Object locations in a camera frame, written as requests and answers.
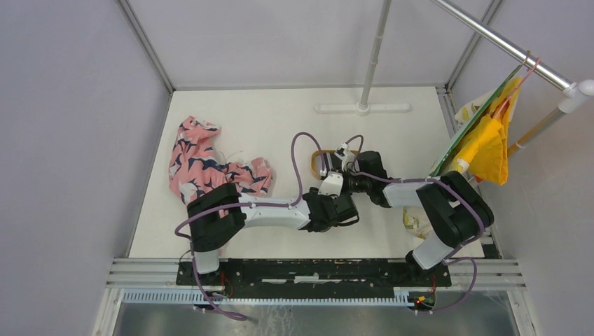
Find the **yellow dinosaur print garment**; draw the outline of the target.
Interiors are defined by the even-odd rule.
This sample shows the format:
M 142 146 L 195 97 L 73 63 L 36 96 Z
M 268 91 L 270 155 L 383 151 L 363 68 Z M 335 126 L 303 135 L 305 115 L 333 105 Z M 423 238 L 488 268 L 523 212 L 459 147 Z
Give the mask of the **yellow dinosaur print garment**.
M 461 174 L 469 173 L 478 182 L 487 181 L 497 185 L 504 185 L 508 181 L 509 125 L 515 113 L 521 88 L 505 106 L 499 119 L 492 119 L 491 115 L 519 81 L 521 81 L 521 77 L 516 76 L 507 83 L 500 96 L 491 103 L 478 124 L 455 149 L 454 155 L 449 161 L 449 167 L 445 168 L 441 174 L 449 171 Z M 467 116 L 462 116 L 458 110 L 455 119 L 466 120 Z

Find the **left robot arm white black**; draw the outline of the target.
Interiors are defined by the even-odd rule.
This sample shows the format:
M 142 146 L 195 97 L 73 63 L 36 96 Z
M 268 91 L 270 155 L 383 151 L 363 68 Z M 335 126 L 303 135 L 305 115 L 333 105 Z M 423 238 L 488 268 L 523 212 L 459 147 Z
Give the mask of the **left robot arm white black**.
M 296 199 L 275 199 L 237 192 L 225 183 L 190 202 L 186 211 L 188 219 L 175 234 L 189 240 L 193 276 L 207 286 L 220 276 L 219 249 L 240 230 L 277 227 L 326 232 L 359 222 L 351 194 L 323 195 L 313 187 Z

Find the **white rack pole with base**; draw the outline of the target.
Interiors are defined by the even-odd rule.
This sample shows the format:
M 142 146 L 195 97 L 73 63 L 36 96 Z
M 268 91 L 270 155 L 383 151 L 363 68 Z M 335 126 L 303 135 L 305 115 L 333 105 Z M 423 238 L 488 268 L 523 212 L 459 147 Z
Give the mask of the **white rack pole with base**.
M 382 2 L 380 17 L 373 39 L 373 47 L 364 79 L 364 86 L 359 101 L 353 104 L 317 104 L 314 106 L 314 111 L 316 113 L 368 116 L 370 114 L 407 113 L 412 110 L 412 106 L 408 102 L 396 104 L 372 104 L 369 102 L 391 5 L 392 2 L 390 0 L 384 0 Z

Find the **oval wooden card tray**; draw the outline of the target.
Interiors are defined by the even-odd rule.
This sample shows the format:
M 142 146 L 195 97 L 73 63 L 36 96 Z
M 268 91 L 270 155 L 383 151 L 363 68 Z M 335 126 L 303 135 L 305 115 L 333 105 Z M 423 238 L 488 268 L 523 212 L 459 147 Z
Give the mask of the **oval wooden card tray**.
M 345 173 L 347 170 L 355 171 L 359 168 L 356 163 L 356 158 L 360 151 L 351 151 L 346 156 L 346 162 L 336 155 L 335 150 L 317 150 L 311 156 L 311 172 L 312 175 L 319 180 L 323 180 L 328 175 L 328 172 Z

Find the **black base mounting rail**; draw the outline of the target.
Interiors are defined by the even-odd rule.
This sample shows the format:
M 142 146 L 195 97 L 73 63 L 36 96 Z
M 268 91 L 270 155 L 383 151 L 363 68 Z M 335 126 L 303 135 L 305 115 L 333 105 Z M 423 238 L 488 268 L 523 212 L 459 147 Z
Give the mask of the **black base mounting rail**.
M 209 292 L 221 289 L 232 299 L 393 298 L 394 289 L 449 287 L 449 269 L 415 270 L 402 259 L 227 259 L 199 276 Z

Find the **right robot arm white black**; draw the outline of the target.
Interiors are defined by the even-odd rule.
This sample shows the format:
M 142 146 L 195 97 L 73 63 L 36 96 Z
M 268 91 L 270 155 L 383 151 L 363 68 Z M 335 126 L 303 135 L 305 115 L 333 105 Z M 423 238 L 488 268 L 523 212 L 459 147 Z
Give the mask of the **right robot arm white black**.
M 384 207 L 419 207 L 427 216 L 428 237 L 406 255 L 405 278 L 421 286 L 433 268 L 463 246 L 480 239 L 495 216 L 486 201 L 457 171 L 427 178 L 390 178 L 376 151 L 365 151 L 343 165 L 344 190 L 365 193 Z

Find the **pink patterned garment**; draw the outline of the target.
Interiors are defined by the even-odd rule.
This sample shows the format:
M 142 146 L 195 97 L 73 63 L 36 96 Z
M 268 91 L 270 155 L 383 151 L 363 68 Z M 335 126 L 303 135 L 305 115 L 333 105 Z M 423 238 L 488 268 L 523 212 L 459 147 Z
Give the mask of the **pink patterned garment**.
M 177 130 L 169 163 L 169 189 L 186 206 L 188 217 L 200 214 L 200 201 L 223 187 L 234 187 L 238 193 L 253 197 L 267 197 L 273 185 L 273 171 L 269 162 L 257 157 L 248 163 L 224 162 L 217 159 L 212 138 L 220 134 L 218 126 L 187 117 Z M 227 209 L 218 209 L 195 220 L 179 224 L 174 233 L 189 239 L 195 252 L 216 251 L 224 246 L 236 231 L 223 231 L 215 220 L 225 219 Z

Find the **pink clothes hanger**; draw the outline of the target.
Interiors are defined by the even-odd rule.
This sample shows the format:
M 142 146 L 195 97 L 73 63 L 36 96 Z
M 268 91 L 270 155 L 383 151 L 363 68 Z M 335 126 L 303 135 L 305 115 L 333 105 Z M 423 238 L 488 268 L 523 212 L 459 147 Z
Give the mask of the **pink clothes hanger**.
M 500 115 L 502 114 L 502 111 L 505 109 L 505 106 L 511 101 L 511 98 L 521 88 L 523 83 L 536 70 L 536 68 L 539 66 L 540 62 L 541 62 L 541 58 L 538 57 L 537 60 L 535 61 L 534 65 L 529 70 L 527 70 L 527 73 L 521 78 L 521 81 L 519 81 L 518 83 L 516 83 L 516 85 L 513 86 L 513 89 L 510 91 L 510 93 L 507 94 L 506 99 L 498 106 L 497 110 L 491 115 L 492 119 L 500 118 Z

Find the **green clothes hanger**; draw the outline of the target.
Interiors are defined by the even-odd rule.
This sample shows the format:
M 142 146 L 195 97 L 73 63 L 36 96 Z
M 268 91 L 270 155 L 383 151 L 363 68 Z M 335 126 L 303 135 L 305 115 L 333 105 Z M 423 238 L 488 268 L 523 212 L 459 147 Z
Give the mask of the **green clothes hanger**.
M 496 89 L 493 89 L 478 99 L 475 99 L 464 105 L 459 112 L 462 116 L 467 116 L 467 119 L 458 120 L 458 128 L 451 136 L 449 142 L 445 145 L 443 153 L 440 154 L 434 161 L 429 176 L 438 176 L 441 172 L 449 167 L 449 161 L 453 157 L 455 149 L 462 142 L 463 138 L 478 124 L 483 114 L 488 111 L 491 103 L 500 96 L 501 92 L 506 87 L 507 83 L 514 78 L 520 71 L 522 65 L 518 65 L 511 73 L 499 84 Z

